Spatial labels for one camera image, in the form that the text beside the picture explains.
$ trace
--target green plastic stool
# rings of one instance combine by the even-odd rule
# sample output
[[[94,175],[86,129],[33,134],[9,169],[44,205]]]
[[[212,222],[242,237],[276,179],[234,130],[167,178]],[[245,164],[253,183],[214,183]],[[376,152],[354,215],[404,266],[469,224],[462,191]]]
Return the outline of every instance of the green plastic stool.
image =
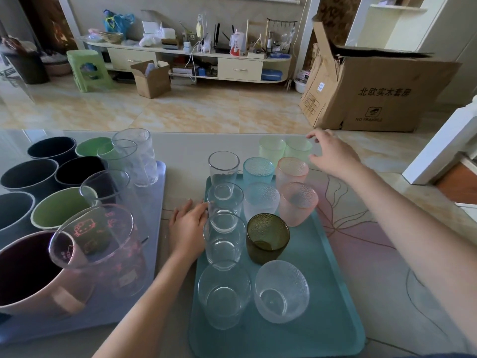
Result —
[[[89,87],[114,88],[113,80],[108,74],[103,56],[95,50],[69,50],[66,52],[68,61],[75,76],[75,83],[82,92],[88,92]]]

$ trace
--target tray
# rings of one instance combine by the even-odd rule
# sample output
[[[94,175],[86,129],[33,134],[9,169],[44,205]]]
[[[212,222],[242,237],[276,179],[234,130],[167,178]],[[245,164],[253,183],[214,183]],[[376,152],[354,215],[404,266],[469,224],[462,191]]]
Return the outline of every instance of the tray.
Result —
[[[93,326],[117,323],[126,315],[154,279],[165,185],[165,164],[161,161],[157,163],[159,180],[147,188],[135,187],[138,198],[144,202],[142,207],[148,230],[141,234],[144,236],[143,253],[147,265],[145,286],[137,294],[120,299],[97,285],[86,308],[74,316],[63,319],[17,315],[5,320],[5,315],[2,314],[3,318],[0,317],[0,344],[22,342]]]
[[[243,187],[242,175],[236,184]],[[207,179],[206,191],[211,186]],[[189,343],[200,358],[305,358],[349,356],[364,347],[364,328],[341,276],[331,246],[316,211],[300,226],[290,228],[290,242],[280,260],[295,265],[310,287],[310,303],[303,315],[289,323],[272,324],[258,313],[253,298],[238,325],[216,330],[207,322],[197,297],[197,284],[208,262],[197,261]],[[260,265],[247,249],[240,258],[255,286]]]

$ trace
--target pink glass cup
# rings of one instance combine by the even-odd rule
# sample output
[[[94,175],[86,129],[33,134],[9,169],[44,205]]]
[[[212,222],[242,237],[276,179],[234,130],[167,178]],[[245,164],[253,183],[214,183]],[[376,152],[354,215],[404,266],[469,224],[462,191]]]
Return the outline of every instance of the pink glass cup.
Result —
[[[283,157],[275,170],[277,190],[280,191],[280,187],[289,182],[305,182],[308,172],[307,163],[295,157]]]
[[[301,182],[289,182],[280,189],[278,212],[290,227],[298,226],[318,204],[316,191]]]
[[[72,247],[81,259],[71,261]],[[104,204],[77,213],[53,235],[51,260],[63,269],[79,270],[119,297],[144,286],[146,261],[133,215],[124,206]]]

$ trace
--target blue plastic bag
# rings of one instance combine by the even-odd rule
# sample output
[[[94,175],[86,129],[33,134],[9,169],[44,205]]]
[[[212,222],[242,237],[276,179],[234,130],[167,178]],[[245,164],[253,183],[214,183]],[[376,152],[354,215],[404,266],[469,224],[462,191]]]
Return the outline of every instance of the blue plastic bag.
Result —
[[[104,20],[104,26],[106,31],[108,32],[121,32],[126,37],[126,33],[131,25],[134,23],[134,15],[133,14],[115,14],[112,11],[104,10],[104,16],[106,17]]]

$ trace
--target hand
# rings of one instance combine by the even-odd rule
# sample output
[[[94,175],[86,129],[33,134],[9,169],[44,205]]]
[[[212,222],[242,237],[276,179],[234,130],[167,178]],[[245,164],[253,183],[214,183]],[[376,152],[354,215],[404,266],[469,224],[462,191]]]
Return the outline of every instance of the hand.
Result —
[[[204,251],[206,242],[202,229],[207,221],[207,203],[197,204],[193,209],[192,200],[175,209],[169,220],[170,255],[178,254],[192,264]]]
[[[326,131],[315,129],[306,137],[315,137],[315,142],[321,145],[322,156],[308,156],[320,170],[346,181],[353,176],[353,171],[356,168],[363,167],[355,150],[336,137],[329,129]]]

